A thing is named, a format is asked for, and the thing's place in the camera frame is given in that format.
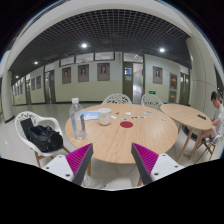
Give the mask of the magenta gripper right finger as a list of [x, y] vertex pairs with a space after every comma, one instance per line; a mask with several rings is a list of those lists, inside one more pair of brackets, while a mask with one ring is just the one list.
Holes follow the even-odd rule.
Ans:
[[137, 143], [132, 144], [131, 153], [144, 185], [183, 169], [183, 166], [178, 164], [168, 154], [162, 153], [158, 155]]

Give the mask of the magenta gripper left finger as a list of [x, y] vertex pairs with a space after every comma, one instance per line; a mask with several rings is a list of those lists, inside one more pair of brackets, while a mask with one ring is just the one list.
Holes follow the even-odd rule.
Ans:
[[92, 155], [93, 144], [90, 143], [71, 152], [67, 156], [56, 156], [43, 167], [43, 170], [73, 182], [76, 185], [81, 185]]

